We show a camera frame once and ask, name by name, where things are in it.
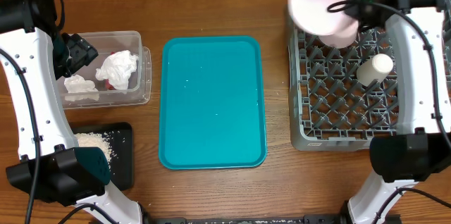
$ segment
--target white granules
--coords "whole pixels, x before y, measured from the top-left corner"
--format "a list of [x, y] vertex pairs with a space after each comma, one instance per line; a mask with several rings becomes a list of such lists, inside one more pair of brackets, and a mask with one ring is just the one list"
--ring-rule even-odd
[[110, 144], [105, 140], [108, 138], [107, 134], [104, 136], [100, 133], [77, 133], [75, 137], [78, 139], [78, 145], [80, 147], [99, 147], [105, 154], [108, 165], [110, 164], [111, 156], [115, 156], [111, 150]]

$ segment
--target plastic tray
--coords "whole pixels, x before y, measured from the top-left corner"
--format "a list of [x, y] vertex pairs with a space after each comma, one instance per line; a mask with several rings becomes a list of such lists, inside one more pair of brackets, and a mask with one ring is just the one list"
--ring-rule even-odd
[[[69, 94], [64, 86], [65, 78], [61, 77], [57, 80], [57, 85], [64, 109], [145, 104], [150, 100], [152, 86], [151, 55], [150, 50], [147, 47], [142, 46], [141, 36], [138, 32], [93, 32], [80, 33], [79, 35], [93, 45], [99, 52], [99, 55], [89, 66], [83, 66], [79, 69], [79, 71], [76, 72], [76, 75], [83, 76], [85, 80], [92, 80], [99, 92]], [[105, 59], [111, 55], [111, 52], [123, 50], [130, 50], [132, 54], [138, 55], [137, 71], [130, 76], [127, 90], [107, 90], [105, 80], [97, 80], [95, 78], [96, 68], [101, 67]], [[89, 94], [98, 94], [99, 100], [68, 100], [70, 97], [79, 97]]]
[[165, 45], [159, 158], [173, 170], [264, 161], [264, 88], [255, 39], [192, 37]]

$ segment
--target clear plastic container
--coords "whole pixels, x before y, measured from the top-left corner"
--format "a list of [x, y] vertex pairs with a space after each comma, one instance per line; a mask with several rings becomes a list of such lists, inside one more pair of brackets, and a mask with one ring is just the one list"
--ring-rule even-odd
[[[64, 86], [64, 77], [57, 80], [58, 91], [61, 95], [61, 102], [64, 109], [70, 108], [93, 108], [107, 106], [124, 106], [145, 104], [150, 100], [150, 90], [152, 85], [152, 62], [150, 50], [143, 47], [141, 35], [136, 31], [115, 31], [115, 32], [93, 32], [79, 33], [94, 46], [99, 55], [90, 63], [83, 66], [76, 72], [76, 75], [83, 76], [85, 80], [92, 80], [98, 92], [72, 93], [69, 94]], [[132, 73], [127, 90], [107, 90], [105, 80], [95, 78], [96, 69], [100, 68], [105, 59], [112, 52], [129, 50], [132, 54], [138, 55], [138, 65], [136, 72]], [[98, 94], [99, 100], [82, 99], [69, 101], [71, 97], [81, 97]]]

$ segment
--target teal tray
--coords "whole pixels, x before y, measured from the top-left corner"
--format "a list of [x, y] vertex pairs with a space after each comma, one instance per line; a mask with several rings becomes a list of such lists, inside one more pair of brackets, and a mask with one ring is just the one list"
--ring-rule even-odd
[[163, 49], [159, 158], [173, 170], [244, 168], [266, 158], [259, 43], [188, 37]]

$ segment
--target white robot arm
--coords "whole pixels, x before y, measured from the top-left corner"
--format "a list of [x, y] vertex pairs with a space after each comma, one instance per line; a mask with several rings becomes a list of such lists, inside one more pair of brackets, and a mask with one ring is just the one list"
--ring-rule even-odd
[[[451, 164], [451, 142], [448, 139], [451, 105], [442, 47], [445, 1], [323, 0], [330, 5], [327, 11], [341, 14], [339, 17], [335, 16], [335, 19], [347, 20], [348, 25], [334, 23], [332, 16], [329, 18], [324, 13], [300, 13], [296, 16], [297, 10], [308, 10], [307, 4], [321, 4], [321, 0], [302, 1], [305, 3], [289, 0], [290, 13], [295, 22], [301, 28], [307, 26], [306, 31], [313, 31], [315, 35], [327, 35], [329, 44], [342, 45], [349, 40], [352, 42], [354, 38], [348, 38], [348, 35], [344, 36], [342, 33], [353, 26], [355, 21], [359, 22], [360, 30], [384, 27], [391, 40], [398, 76], [397, 98], [400, 100], [397, 135], [372, 139], [370, 157], [374, 171], [360, 191], [345, 202], [341, 213], [346, 218], [346, 223], [385, 223], [385, 217], [402, 196], [403, 190], [412, 190], [431, 173], [439, 173]], [[324, 7], [319, 8], [314, 10], [326, 10]], [[322, 25], [315, 30], [311, 21], [319, 24], [323, 22], [317, 15], [327, 18], [329, 21], [326, 22], [332, 23], [332, 26]], [[421, 35], [413, 26], [415, 24]]]
[[[97, 56], [95, 48], [78, 35], [59, 34], [54, 23], [54, 0], [0, 0], [0, 8], [0, 61], [19, 130], [20, 164], [6, 169], [9, 182], [30, 193], [31, 207], [34, 198], [58, 201], [64, 206], [94, 204], [115, 222], [148, 223], [145, 210], [110, 181], [103, 152], [78, 147], [63, 112], [56, 79], [89, 64]], [[29, 112], [30, 103], [19, 74], [28, 85], [35, 117]], [[102, 223], [109, 222], [90, 208], [85, 210]], [[26, 222], [30, 221], [29, 215], [31, 211], [27, 212]]]

